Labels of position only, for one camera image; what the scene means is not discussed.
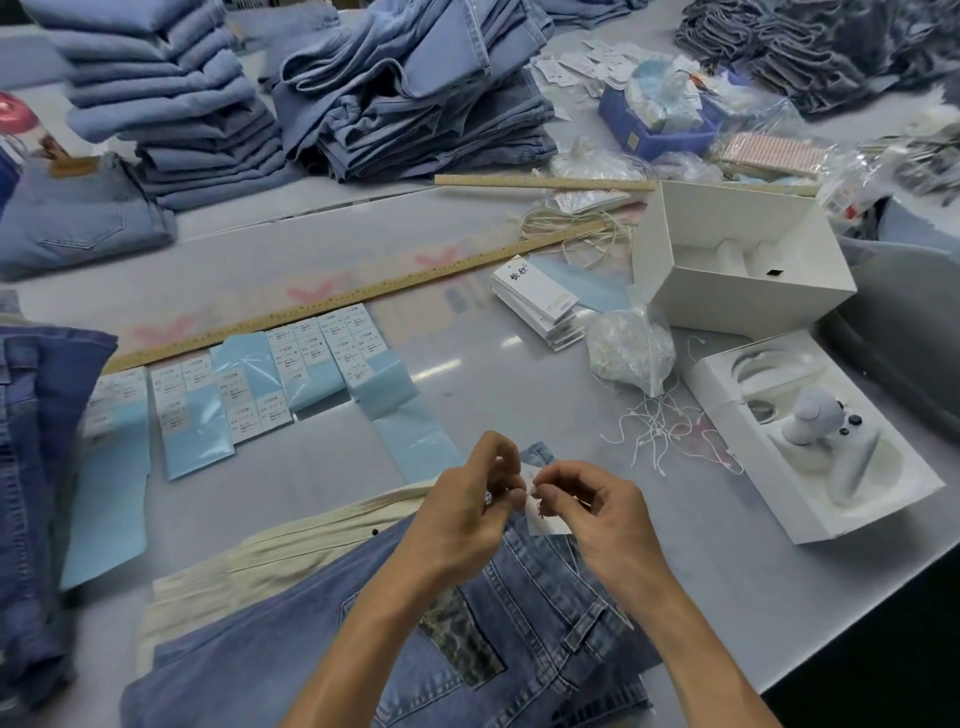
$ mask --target wooden ruler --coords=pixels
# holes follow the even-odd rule
[[[657,180],[592,180],[580,177],[534,177],[532,175],[436,175],[433,183],[449,187],[529,187],[534,189],[614,189],[619,192],[653,192]],[[819,184],[740,184],[723,182],[721,187],[777,192],[784,195],[816,197]]]
[[[396,291],[402,291],[406,288],[414,288],[418,285],[428,283],[431,280],[454,276],[458,273],[464,273],[465,271],[496,263],[500,260],[508,260],[514,255],[524,255],[540,248],[562,243],[565,240],[575,240],[589,235],[592,232],[597,232],[604,227],[605,223],[599,221],[572,226],[561,231],[551,232],[547,235],[527,238],[518,243],[507,245],[503,248],[496,248],[486,253],[468,255],[453,263],[440,265],[436,268],[427,268],[422,271],[417,271],[416,273],[408,273],[406,276],[398,276],[394,279],[382,280],[379,283],[365,285],[361,288],[348,291],[347,293],[340,293],[336,296],[323,299],[322,301],[317,301],[316,303],[295,305],[291,308],[284,308],[276,313],[257,316],[256,318],[241,321],[238,324],[232,324],[228,327],[215,328],[197,334],[196,336],[187,336],[173,344],[141,349],[138,352],[115,354],[107,362],[107,366],[104,367],[104,374],[122,372],[126,369],[132,369],[133,367],[142,367],[146,364],[153,364],[163,359],[169,359],[172,356],[180,356],[181,354],[195,352],[199,349],[208,349],[209,347],[219,344],[228,336],[234,336],[239,333],[254,333],[255,331],[264,331],[268,328],[283,326],[284,324],[292,324],[295,321],[308,319],[312,316],[319,316],[327,311],[343,308],[347,305],[370,301],[381,296],[395,293]]]

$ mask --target hand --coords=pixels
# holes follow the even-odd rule
[[[647,602],[676,583],[634,483],[590,463],[566,460],[541,470],[534,484],[542,498],[540,512],[564,520],[587,566],[635,619]]]
[[[492,502],[485,507],[487,493]],[[407,577],[423,577],[437,595],[469,581],[487,565],[500,547],[507,520],[525,503],[516,445],[498,432],[485,432],[465,466],[437,478],[393,558]]]

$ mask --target beige fabric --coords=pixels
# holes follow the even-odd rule
[[[289,589],[373,533],[415,513],[436,482],[424,480],[329,513],[269,528],[240,546],[154,582],[140,621],[136,674],[154,648]]]

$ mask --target open white cardboard box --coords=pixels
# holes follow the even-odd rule
[[[706,356],[684,378],[795,544],[848,533],[944,486],[805,331]],[[828,473],[798,472],[771,438],[792,417],[797,395],[807,384],[826,389],[848,413],[860,415],[880,431],[859,488],[844,506],[828,497]],[[754,414],[761,410],[769,413],[765,424]]]
[[[671,326],[760,339],[856,292],[816,200],[661,182],[633,236],[634,283]]]

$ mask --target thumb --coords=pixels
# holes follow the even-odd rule
[[[590,513],[580,504],[579,500],[551,483],[538,485],[535,496],[541,498],[545,505],[560,516],[564,523],[570,526],[570,530],[574,534],[576,534],[578,528],[585,527],[588,522],[587,519],[591,518]]]
[[[507,527],[507,521],[516,511],[522,511],[526,502],[525,491],[520,488],[511,488],[493,498],[487,510],[484,511],[483,522],[489,523],[489,528],[495,528],[499,538],[503,535],[503,529]]]

